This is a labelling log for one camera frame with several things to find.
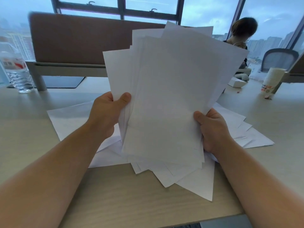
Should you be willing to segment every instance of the stack of paper cups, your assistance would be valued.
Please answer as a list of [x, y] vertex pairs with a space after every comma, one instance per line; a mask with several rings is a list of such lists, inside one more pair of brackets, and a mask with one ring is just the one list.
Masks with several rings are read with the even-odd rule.
[[263, 82], [263, 85], [261, 88], [261, 92], [264, 94], [271, 94], [272, 90], [281, 81], [285, 72], [286, 72], [285, 69], [270, 68], [267, 76], [264, 79], [264, 82]]

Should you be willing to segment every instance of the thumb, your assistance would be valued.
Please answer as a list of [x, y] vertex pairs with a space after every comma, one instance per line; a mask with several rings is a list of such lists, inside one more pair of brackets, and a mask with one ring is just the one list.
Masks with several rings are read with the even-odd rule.
[[130, 101], [131, 101], [131, 94], [126, 92], [123, 95], [121, 95], [120, 99], [115, 101], [115, 104], [119, 108], [119, 110], [122, 110]]
[[195, 111], [193, 117], [201, 125], [205, 122], [206, 119], [206, 116], [203, 115], [200, 111]]

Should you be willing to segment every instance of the wooden desk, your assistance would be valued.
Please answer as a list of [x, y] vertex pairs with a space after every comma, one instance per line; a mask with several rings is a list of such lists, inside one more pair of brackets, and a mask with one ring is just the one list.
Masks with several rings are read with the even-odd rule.
[[[283, 83], [273, 100], [258, 96], [250, 80], [240, 93], [227, 87], [218, 103], [276, 144], [248, 149], [269, 171], [304, 196], [304, 85]], [[46, 110], [95, 99], [109, 91], [107, 78], [86, 78], [76, 89], [19, 94], [0, 89], [0, 182], [59, 142]], [[60, 227], [175, 226], [243, 213], [219, 165], [213, 202], [174, 184], [164, 188], [152, 172], [135, 175], [130, 164], [88, 169]]]

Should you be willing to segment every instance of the window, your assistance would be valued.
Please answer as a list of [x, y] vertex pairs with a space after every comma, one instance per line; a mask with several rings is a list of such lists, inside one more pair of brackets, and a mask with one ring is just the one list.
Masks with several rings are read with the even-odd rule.
[[125, 16], [125, 20], [127, 21], [134, 21], [134, 22], [150, 22], [150, 23], [159, 23], [159, 24], [166, 24], [167, 20], [162, 20], [162, 19], [154, 19], [154, 18], [139, 18], [139, 17], [131, 17], [131, 16]]
[[87, 12], [87, 11], [61, 9], [61, 13], [68, 14], [68, 15], [95, 17], [95, 18], [120, 19], [120, 15], [116, 15], [116, 14], [102, 14], [102, 13], [94, 13], [94, 12]]
[[0, 35], [8, 36], [25, 60], [35, 59], [27, 19], [31, 11], [54, 12], [51, 0], [1, 0]]
[[126, 9], [176, 14], [177, 0], [126, 0]]
[[78, 3], [78, 4], [88, 4], [89, 1], [92, 5], [107, 6], [117, 8], [117, 0], [60, 0], [62, 2]]
[[286, 48], [303, 16], [304, 0], [246, 0], [241, 17], [258, 22], [256, 33], [247, 43], [249, 67], [259, 70], [266, 51]]
[[293, 47], [293, 50], [297, 51], [299, 55], [304, 52], [304, 30], [300, 34], [296, 44]]
[[225, 40], [239, 0], [185, 0], [181, 25], [213, 26], [213, 38]]

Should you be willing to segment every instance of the cloudy sky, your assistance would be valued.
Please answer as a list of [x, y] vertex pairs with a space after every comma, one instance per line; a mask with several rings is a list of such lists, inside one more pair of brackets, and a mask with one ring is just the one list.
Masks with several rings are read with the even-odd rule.
[[[88, 3], [90, 0], [61, 0], [75, 3]], [[96, 5], [117, 7], [117, 0], [91, 0]], [[182, 25], [214, 26], [213, 34], [227, 33], [238, 0], [185, 0]], [[126, 0], [126, 8], [175, 14], [177, 0]], [[241, 17], [254, 17], [259, 23], [252, 39], [267, 39], [270, 36], [284, 38], [295, 30], [304, 14], [304, 0], [246, 0]], [[10, 26], [27, 22], [30, 11], [53, 12], [51, 0], [0, 0], [0, 20], [6, 19]], [[66, 11], [67, 14], [79, 14]], [[88, 16], [113, 17], [98, 13]]]

